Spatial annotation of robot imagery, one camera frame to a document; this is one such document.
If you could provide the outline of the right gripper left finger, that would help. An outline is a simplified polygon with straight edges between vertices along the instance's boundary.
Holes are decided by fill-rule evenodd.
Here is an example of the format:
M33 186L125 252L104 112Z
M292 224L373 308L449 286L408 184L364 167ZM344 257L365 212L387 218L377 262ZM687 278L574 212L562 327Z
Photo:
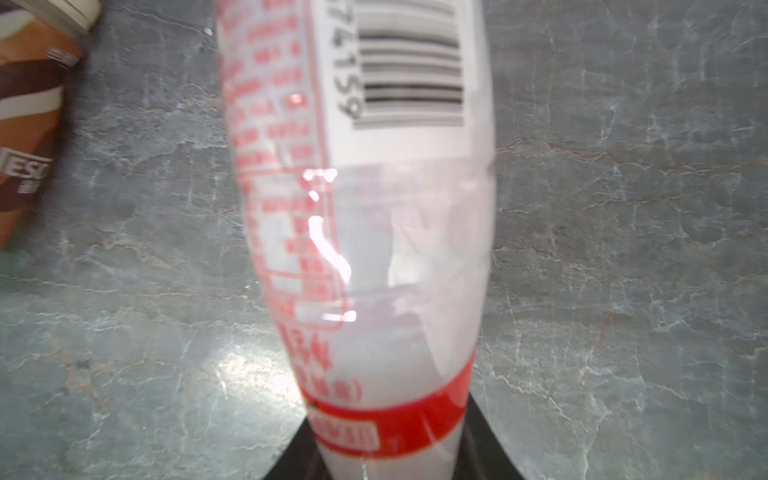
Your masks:
M310 423L305 418L264 480L331 480Z

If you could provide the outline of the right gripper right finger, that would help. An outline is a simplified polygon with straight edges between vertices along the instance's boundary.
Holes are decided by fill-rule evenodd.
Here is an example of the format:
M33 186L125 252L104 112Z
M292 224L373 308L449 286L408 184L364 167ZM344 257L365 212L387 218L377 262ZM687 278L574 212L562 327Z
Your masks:
M455 480L524 480L504 451L473 395L469 396Z

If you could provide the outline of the white bottle red cap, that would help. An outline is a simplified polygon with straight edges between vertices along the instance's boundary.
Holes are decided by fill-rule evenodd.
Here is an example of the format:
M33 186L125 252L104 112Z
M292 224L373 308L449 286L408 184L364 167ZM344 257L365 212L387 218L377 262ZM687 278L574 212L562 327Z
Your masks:
M477 1L220 1L251 258L335 479L449 479L494 236Z

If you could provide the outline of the brown Nescafe bottle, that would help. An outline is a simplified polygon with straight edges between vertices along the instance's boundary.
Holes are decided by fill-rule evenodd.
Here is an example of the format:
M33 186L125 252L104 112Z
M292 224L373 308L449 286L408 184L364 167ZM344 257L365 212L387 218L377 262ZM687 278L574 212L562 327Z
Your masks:
M102 12L97 0L1 3L1 245L54 164L70 71Z

